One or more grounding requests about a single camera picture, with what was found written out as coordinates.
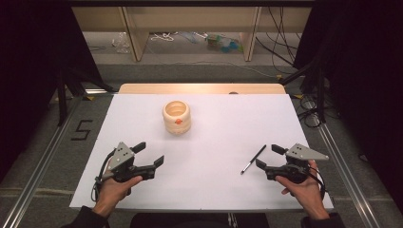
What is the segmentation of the dark curtain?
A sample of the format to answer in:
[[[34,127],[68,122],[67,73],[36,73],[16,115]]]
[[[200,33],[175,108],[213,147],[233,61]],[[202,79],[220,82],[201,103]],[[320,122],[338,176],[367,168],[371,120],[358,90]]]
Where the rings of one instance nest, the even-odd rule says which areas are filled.
[[[295,67],[326,47],[326,77],[342,119],[403,213],[403,0],[316,0]]]
[[[100,83],[64,0],[0,0],[0,181],[26,148],[56,88]]]

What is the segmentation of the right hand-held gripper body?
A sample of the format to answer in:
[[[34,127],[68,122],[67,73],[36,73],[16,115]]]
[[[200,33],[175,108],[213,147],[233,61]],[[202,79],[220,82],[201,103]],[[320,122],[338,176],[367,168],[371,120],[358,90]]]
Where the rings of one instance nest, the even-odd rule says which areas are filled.
[[[310,173],[309,161],[328,161],[329,157],[317,152],[305,145],[296,143],[291,148],[286,148],[284,154],[286,163],[281,167],[266,166],[266,177],[274,181],[276,176],[282,176],[293,183],[300,184],[308,178]]]

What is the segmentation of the cream ribbed pen holder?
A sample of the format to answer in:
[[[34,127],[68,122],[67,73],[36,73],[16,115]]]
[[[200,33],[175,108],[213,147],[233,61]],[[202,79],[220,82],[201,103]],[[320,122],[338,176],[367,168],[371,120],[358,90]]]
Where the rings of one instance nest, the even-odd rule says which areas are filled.
[[[165,129],[173,135],[186,133],[191,127],[190,107],[183,101],[171,101],[163,107]]]

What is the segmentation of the black pen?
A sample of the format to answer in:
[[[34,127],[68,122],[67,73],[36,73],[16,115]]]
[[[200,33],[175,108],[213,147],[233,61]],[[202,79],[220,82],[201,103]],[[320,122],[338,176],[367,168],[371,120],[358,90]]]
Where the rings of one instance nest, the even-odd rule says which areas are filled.
[[[245,171],[251,166],[251,164],[258,158],[258,156],[262,153],[262,151],[267,147],[267,144],[265,144],[258,152],[257,154],[245,165],[245,167],[240,171],[240,174],[243,175]]]

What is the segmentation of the clear plastic bag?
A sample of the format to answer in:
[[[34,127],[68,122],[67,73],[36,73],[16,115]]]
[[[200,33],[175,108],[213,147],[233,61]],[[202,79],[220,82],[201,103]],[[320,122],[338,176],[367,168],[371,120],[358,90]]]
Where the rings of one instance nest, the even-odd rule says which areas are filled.
[[[112,39],[111,45],[115,47],[117,53],[127,54],[131,52],[125,32],[119,32],[117,36]]]

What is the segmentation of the colourful plastic bag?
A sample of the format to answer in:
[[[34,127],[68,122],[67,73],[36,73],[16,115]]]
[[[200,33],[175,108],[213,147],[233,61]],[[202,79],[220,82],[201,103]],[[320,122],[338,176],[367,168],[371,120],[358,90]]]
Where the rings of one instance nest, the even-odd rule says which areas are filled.
[[[243,47],[237,39],[228,38],[218,34],[208,34],[205,41],[209,48],[219,50],[223,53],[231,51],[243,52]]]

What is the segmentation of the white table sheet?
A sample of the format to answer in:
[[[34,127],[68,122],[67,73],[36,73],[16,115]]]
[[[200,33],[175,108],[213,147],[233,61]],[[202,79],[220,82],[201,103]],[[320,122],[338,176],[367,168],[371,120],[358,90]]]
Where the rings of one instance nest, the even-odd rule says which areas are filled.
[[[183,101],[190,107],[191,127],[181,135],[164,126],[163,107]],[[70,203],[92,205],[91,189],[106,155],[119,142],[134,146],[146,142],[135,164],[149,165],[164,156],[152,180],[134,186],[121,209],[137,212],[218,212],[297,210],[291,196],[281,194],[279,183],[267,180],[254,164],[285,164],[272,144],[290,148],[306,144],[290,97],[286,94],[118,94],[106,118]]]

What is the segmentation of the wooden table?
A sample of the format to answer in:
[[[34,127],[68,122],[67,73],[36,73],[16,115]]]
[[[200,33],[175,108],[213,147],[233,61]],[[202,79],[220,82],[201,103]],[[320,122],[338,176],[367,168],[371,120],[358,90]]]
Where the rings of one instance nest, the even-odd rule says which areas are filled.
[[[119,94],[285,94],[280,84],[123,84]]]

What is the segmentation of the wooden shelf unit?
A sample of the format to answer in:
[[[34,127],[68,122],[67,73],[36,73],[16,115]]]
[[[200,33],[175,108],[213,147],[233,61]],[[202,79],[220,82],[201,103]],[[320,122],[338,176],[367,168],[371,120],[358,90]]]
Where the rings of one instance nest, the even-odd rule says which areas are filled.
[[[74,7],[83,31],[124,32],[133,59],[142,59],[148,34],[154,31],[237,32],[244,60],[252,60],[259,32],[304,31],[310,8],[296,7]]]

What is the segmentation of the person's left hand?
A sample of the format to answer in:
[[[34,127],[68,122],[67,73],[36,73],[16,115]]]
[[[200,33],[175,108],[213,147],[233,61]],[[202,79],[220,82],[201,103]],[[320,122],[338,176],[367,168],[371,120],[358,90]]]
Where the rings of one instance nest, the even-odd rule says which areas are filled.
[[[142,180],[141,176],[126,182],[116,182],[114,179],[106,180],[101,187],[99,198],[92,211],[103,218],[108,218],[117,204],[127,196],[128,190]]]

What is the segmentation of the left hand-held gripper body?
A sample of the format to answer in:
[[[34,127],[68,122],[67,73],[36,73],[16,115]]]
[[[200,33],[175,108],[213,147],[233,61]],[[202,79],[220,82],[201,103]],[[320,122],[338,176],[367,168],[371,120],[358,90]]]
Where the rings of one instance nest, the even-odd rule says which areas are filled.
[[[135,155],[131,151],[131,147],[124,142],[119,142],[109,161],[107,173],[101,176],[101,180],[114,179],[116,182],[126,182],[137,176],[141,176],[144,181],[153,179],[156,167],[153,164],[136,166],[134,164]]]

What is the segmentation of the person's right hand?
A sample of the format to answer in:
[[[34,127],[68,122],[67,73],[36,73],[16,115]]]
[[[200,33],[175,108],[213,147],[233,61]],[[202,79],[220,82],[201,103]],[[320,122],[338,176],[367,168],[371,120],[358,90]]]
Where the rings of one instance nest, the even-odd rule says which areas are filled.
[[[276,181],[284,187],[281,194],[293,194],[310,219],[322,220],[330,217],[315,179],[308,177],[304,182],[296,184],[282,176],[276,176]]]

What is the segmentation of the black tripod stand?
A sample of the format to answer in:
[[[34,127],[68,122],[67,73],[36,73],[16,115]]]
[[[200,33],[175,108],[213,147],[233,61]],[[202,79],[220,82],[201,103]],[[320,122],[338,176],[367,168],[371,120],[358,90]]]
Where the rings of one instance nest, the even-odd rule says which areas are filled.
[[[300,90],[303,94],[312,94],[314,91],[317,93],[317,107],[315,108],[318,119],[322,124],[326,122],[324,116],[324,72],[322,64],[319,60],[313,60],[306,66],[302,67],[295,73],[280,79],[279,83],[283,86],[293,82],[300,76],[304,76]]]
[[[58,125],[62,125],[67,119],[67,95],[65,87],[68,88],[74,97],[82,97],[87,95],[86,89],[82,85],[82,82],[89,82],[106,92],[116,92],[115,88],[105,84],[101,78],[90,76],[89,74],[72,67],[62,69],[56,76],[56,82],[59,103]]]

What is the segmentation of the metal floor rail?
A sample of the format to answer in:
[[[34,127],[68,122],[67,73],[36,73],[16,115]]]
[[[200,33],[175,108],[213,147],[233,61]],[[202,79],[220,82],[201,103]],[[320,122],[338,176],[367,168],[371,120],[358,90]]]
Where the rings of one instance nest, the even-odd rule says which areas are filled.
[[[29,204],[34,197],[39,184],[48,170],[48,166],[57,152],[62,139],[66,135],[70,120],[81,101],[81,98],[73,98],[71,100],[70,105],[67,107],[67,115],[65,119],[55,128],[40,160],[36,163],[35,168],[30,173],[27,183],[21,190],[17,190],[14,193],[16,201],[10,208],[9,213],[4,222],[0,225],[0,228],[18,228],[24,214],[29,208]]]
[[[332,133],[330,132],[327,124],[321,123],[317,129],[329,151],[330,157],[332,158],[336,169],[350,195],[350,198],[355,205],[355,209],[360,215],[365,227],[380,228],[380,223],[375,217],[372,206],[364,196],[361,188],[358,186],[358,183],[355,180],[355,177],[351,169],[349,168],[346,160],[343,158],[342,153],[338,148],[336,141]]]

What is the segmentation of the person's dark lap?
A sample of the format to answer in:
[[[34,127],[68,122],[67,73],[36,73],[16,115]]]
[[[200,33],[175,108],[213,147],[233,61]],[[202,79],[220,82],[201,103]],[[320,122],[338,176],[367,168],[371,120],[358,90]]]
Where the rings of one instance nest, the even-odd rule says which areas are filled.
[[[130,228],[270,228],[263,213],[139,213]]]

